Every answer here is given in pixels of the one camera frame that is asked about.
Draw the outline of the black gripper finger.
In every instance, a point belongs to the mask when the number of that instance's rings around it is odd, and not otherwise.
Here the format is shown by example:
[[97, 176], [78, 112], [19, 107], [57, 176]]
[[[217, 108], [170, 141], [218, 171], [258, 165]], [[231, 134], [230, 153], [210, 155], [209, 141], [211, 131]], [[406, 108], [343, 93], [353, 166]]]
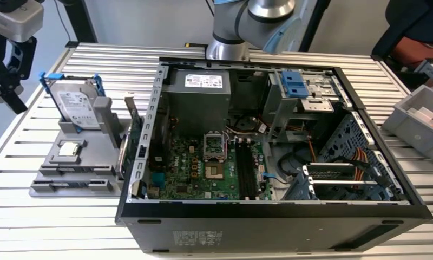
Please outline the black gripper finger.
[[29, 78], [37, 39], [31, 36], [23, 42], [14, 42], [9, 40], [9, 43], [11, 45], [11, 55], [6, 69], [11, 86], [15, 88], [21, 85], [21, 80], [26, 80]]
[[0, 103], [6, 103], [7, 107], [15, 114], [21, 114], [27, 110], [27, 107], [15, 93], [18, 86], [19, 81], [14, 74], [9, 73], [5, 66], [0, 64]]

